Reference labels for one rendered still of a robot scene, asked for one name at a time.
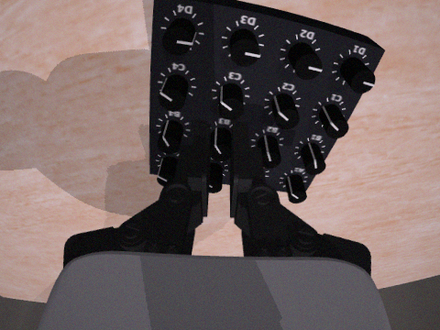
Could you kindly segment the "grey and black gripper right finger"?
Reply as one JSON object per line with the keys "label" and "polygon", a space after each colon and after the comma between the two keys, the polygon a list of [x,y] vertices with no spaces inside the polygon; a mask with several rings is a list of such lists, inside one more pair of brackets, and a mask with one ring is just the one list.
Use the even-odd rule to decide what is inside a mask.
{"label": "grey and black gripper right finger", "polygon": [[261,148],[249,147],[248,123],[232,126],[230,218],[241,229],[244,257],[341,259],[371,277],[371,255],[365,245],[318,234],[281,204],[276,190],[266,184]]}

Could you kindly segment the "black knob box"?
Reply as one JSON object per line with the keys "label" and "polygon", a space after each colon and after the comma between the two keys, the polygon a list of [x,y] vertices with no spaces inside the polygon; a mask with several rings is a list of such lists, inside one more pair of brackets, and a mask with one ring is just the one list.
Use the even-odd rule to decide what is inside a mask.
{"label": "black knob box", "polygon": [[232,126],[243,122],[249,147],[262,150],[266,184],[302,203],[375,86],[384,52],[365,35],[263,5],[154,0],[149,174],[174,182],[180,146],[206,121],[209,193],[220,192],[230,185]]}

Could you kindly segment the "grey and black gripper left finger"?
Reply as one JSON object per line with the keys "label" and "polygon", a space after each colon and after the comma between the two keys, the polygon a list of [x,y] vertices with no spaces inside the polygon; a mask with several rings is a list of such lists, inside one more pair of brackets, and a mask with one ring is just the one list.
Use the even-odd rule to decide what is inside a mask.
{"label": "grey and black gripper left finger", "polygon": [[191,255],[195,228],[208,213],[210,146],[211,124],[196,121],[192,146],[181,145],[174,181],[162,188],[159,199],[120,227],[68,238],[63,268],[72,259],[100,251]]}

